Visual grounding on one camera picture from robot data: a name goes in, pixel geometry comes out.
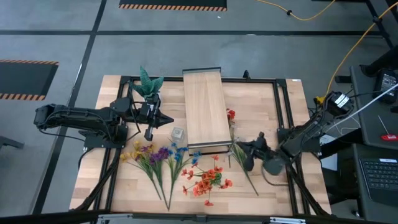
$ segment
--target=orange and black hazard stripe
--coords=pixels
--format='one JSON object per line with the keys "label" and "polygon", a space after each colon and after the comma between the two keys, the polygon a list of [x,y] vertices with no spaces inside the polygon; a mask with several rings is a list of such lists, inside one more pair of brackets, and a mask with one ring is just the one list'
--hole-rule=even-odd
{"label": "orange and black hazard stripe", "polygon": [[44,100],[57,61],[0,59],[0,100]]}
{"label": "orange and black hazard stripe", "polygon": [[30,100],[30,101],[40,101],[40,100],[44,100],[44,98],[45,98],[45,95],[0,93],[0,100]]}
{"label": "orange and black hazard stripe", "polygon": [[120,0],[121,9],[227,11],[226,0]]}
{"label": "orange and black hazard stripe", "polygon": [[59,65],[56,61],[38,61],[38,60],[10,60],[10,59],[0,59],[3,63],[36,63],[36,64],[46,64],[46,65]]}

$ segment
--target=yellow cable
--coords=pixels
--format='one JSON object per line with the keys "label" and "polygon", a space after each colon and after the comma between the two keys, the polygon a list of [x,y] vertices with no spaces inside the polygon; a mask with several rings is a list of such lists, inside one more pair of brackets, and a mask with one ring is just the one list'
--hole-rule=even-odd
{"label": "yellow cable", "polygon": [[[394,6],[398,5],[398,2],[396,2],[395,4],[393,4],[392,6],[390,6],[388,9],[386,9],[380,16],[379,19],[381,19],[388,11],[390,11]],[[367,29],[367,31],[362,35],[362,37],[357,41],[357,43],[353,46],[353,48],[351,48],[351,50],[349,50],[349,52],[346,54],[346,56],[343,58],[343,60],[341,61],[341,63],[337,66],[334,74],[331,76],[329,85],[328,85],[328,89],[326,91],[325,96],[323,96],[323,99],[325,99],[325,97],[327,96],[327,94],[329,93],[330,87],[331,87],[331,83],[333,82],[334,77],[337,74],[337,71],[340,69],[340,67],[344,64],[344,61],[347,59],[347,57],[350,55],[350,53],[355,49],[356,46],[358,46],[358,44],[363,40],[363,38],[365,37],[366,34],[368,34],[368,32],[374,27],[374,25],[376,25],[374,22],[373,24]]]}
{"label": "yellow cable", "polygon": [[[271,2],[267,2],[267,1],[263,1],[263,0],[257,0],[257,1],[262,2],[262,3],[266,3],[266,4],[270,4],[271,6],[276,6],[276,7],[278,7],[279,9],[281,9],[281,10],[283,10],[283,11],[285,11],[285,12],[288,12],[288,11],[289,11],[289,10],[285,9],[284,7],[282,7],[282,6],[278,5],[278,4],[275,4],[275,3],[271,3]],[[298,20],[300,20],[300,21],[310,21],[310,20],[312,20],[312,19],[318,17],[318,16],[319,16],[320,14],[322,14],[323,12],[325,12],[325,10],[327,10],[335,1],[336,1],[336,0],[333,0],[331,3],[329,3],[329,5],[328,5],[326,8],[324,8],[322,11],[320,11],[320,12],[319,12],[318,14],[316,14],[315,16],[313,16],[313,17],[311,17],[311,18],[308,18],[308,19],[299,18],[299,17],[295,16],[293,13],[290,13],[290,15],[292,15],[294,18],[296,18],[296,19],[298,19]]]}

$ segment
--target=white cable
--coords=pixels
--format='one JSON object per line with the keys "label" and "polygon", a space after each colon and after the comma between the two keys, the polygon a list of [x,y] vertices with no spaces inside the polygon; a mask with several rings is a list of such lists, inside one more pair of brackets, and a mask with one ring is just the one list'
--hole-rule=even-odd
{"label": "white cable", "polygon": [[361,124],[354,117],[351,117],[351,118],[353,118],[354,121],[356,121],[356,123],[359,125],[359,127],[361,127]]}
{"label": "white cable", "polygon": [[346,129],[346,130],[357,130],[358,128],[342,128],[342,129],[340,130],[341,135],[343,135],[343,130],[344,130],[344,129]]}
{"label": "white cable", "polygon": [[364,110],[365,108],[367,108],[369,105],[371,105],[372,103],[374,103],[376,100],[378,100],[380,97],[384,96],[385,94],[387,94],[388,92],[390,92],[391,90],[393,90],[395,87],[398,86],[398,83],[396,85],[394,85],[393,87],[391,87],[390,89],[388,89],[387,91],[384,91],[383,93],[381,93],[378,97],[376,97],[375,99],[373,99],[372,101],[370,101],[369,103],[367,103],[365,106],[363,106],[361,109],[357,110],[355,113],[349,115],[348,117],[346,117],[345,119],[342,119],[341,121],[337,122],[337,124],[333,125],[332,127],[330,127],[329,129],[326,130],[326,133],[334,128],[335,126],[341,124],[342,122],[352,118],[354,115],[358,114],[359,112],[361,112],[362,110]]}

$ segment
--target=blue flower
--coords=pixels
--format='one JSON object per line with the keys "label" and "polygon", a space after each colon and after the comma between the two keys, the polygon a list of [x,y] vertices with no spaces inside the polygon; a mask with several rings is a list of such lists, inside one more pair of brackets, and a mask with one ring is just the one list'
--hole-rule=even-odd
{"label": "blue flower", "polygon": [[201,152],[200,152],[200,151],[194,152],[194,153],[193,153],[193,156],[194,156],[195,158],[201,157]]}
{"label": "blue flower", "polygon": [[176,161],[179,161],[179,160],[181,159],[181,154],[176,153],[175,156],[174,156],[174,159],[175,159]]}

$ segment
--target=yellow flower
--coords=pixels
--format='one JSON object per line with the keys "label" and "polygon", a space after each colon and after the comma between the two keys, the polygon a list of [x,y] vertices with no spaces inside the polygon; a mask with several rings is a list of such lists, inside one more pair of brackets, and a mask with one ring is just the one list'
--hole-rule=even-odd
{"label": "yellow flower", "polygon": [[141,147],[141,143],[139,141],[135,141],[133,146],[134,146],[134,149],[137,151]]}
{"label": "yellow flower", "polygon": [[133,159],[136,159],[138,156],[142,155],[142,152],[135,151],[134,154],[131,156]]}
{"label": "yellow flower", "polygon": [[122,162],[126,162],[127,161],[126,155],[124,155],[124,154],[120,155],[120,159],[122,160]]}

